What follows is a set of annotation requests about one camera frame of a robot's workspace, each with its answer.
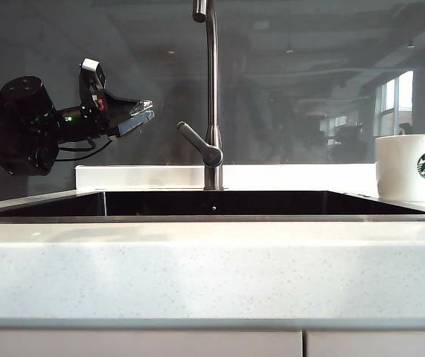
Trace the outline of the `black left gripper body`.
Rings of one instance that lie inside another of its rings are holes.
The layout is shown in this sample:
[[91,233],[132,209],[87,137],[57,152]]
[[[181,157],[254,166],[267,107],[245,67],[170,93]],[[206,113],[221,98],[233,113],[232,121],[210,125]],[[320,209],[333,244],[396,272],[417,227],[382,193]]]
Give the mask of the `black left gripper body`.
[[116,97],[106,89],[96,91],[95,95],[99,114],[95,137],[116,137],[117,125],[133,116],[129,114],[131,99]]

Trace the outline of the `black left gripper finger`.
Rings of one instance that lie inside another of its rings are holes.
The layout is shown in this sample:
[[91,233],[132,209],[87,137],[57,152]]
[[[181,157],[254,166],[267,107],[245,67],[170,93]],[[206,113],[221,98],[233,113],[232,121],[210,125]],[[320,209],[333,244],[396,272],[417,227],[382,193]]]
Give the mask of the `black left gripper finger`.
[[115,136],[125,136],[129,132],[139,128],[144,123],[153,119],[154,116],[155,113],[153,110],[146,110],[144,112],[135,113],[132,117],[117,125],[117,133],[115,134]]
[[151,100],[131,100],[130,115],[138,115],[143,112],[153,112],[153,102]]

